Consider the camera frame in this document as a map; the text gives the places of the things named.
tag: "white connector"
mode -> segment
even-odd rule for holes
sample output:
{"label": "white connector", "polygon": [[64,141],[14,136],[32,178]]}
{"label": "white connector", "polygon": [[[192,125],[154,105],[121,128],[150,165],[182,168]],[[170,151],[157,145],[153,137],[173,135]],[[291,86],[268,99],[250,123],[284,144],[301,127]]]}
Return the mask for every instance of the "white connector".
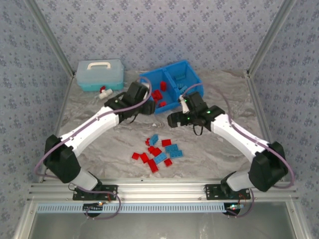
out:
{"label": "white connector", "polygon": [[107,96],[109,96],[111,93],[113,93],[113,91],[111,89],[102,90],[101,94],[99,94],[99,98],[104,99]]}

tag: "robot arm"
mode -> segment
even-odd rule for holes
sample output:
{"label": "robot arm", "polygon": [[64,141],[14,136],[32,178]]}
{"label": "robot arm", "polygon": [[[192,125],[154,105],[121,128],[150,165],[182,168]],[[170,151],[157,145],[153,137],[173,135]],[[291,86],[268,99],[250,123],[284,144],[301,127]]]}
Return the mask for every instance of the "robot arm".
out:
{"label": "robot arm", "polygon": [[279,143],[269,144],[238,124],[234,122],[231,124],[225,111],[217,106],[209,108],[198,92],[193,92],[184,98],[180,96],[179,101],[182,105],[182,111],[167,117],[170,127],[189,124],[205,127],[229,141],[250,161],[251,168],[249,170],[233,172],[221,181],[221,189],[228,197],[241,189],[251,187],[266,192],[288,173],[288,169],[279,158],[239,134],[234,130],[232,124],[245,135],[255,139],[256,142],[269,146],[285,158],[284,150]]}
{"label": "robot arm", "polygon": [[155,102],[147,101],[140,107],[118,113],[107,112],[120,110],[136,105],[145,99],[148,87],[145,84],[133,82],[128,91],[109,99],[104,106],[90,119],[73,131],[62,135],[60,138],[51,135],[45,144],[45,152],[65,139],[70,139],[51,153],[44,161],[48,167],[63,183],[73,183],[85,190],[95,190],[100,181],[87,172],[78,163],[77,157],[82,151],[107,130],[117,126],[123,120],[135,117],[142,113],[151,115],[155,111]]}

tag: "case handle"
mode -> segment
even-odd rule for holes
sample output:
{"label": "case handle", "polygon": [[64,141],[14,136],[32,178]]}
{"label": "case handle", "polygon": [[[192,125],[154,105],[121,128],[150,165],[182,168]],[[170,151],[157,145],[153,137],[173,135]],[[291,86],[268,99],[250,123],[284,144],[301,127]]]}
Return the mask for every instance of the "case handle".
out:
{"label": "case handle", "polygon": [[106,66],[107,69],[111,68],[111,64],[109,62],[93,62],[88,65],[87,70],[90,70],[92,66]]}

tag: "blue bin divider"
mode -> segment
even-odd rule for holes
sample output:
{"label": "blue bin divider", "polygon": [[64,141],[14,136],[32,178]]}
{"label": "blue bin divider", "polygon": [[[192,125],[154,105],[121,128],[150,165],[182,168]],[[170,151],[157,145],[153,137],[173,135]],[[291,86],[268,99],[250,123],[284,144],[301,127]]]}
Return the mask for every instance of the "blue bin divider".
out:
{"label": "blue bin divider", "polygon": [[[183,84],[188,88],[196,83],[201,83],[200,78],[196,75],[187,61],[180,61],[162,68],[158,68],[156,70],[140,74],[140,76],[147,77],[150,80],[152,84],[152,92],[155,90],[160,90],[161,81],[166,82],[166,91],[163,92],[160,90],[161,94],[163,95],[163,99],[158,101],[158,104],[165,101],[166,106],[160,108],[157,106],[155,114],[159,114],[180,106],[177,100],[181,92],[178,89],[177,84]],[[193,91],[198,91],[202,97],[204,95],[203,86],[197,86],[188,93]]]}

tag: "patterned wall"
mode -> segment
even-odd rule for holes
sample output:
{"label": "patterned wall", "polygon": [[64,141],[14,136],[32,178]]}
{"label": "patterned wall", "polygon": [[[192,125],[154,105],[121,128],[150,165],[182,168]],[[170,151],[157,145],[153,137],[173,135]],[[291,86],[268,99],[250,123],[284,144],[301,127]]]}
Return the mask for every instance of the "patterned wall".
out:
{"label": "patterned wall", "polygon": [[36,0],[73,70],[120,58],[147,70],[247,69],[282,0]]}
{"label": "patterned wall", "polygon": [[298,0],[255,74],[275,140],[296,171],[301,202],[319,238],[319,2]]}
{"label": "patterned wall", "polygon": [[0,238],[10,239],[68,78],[23,0],[0,9]]}

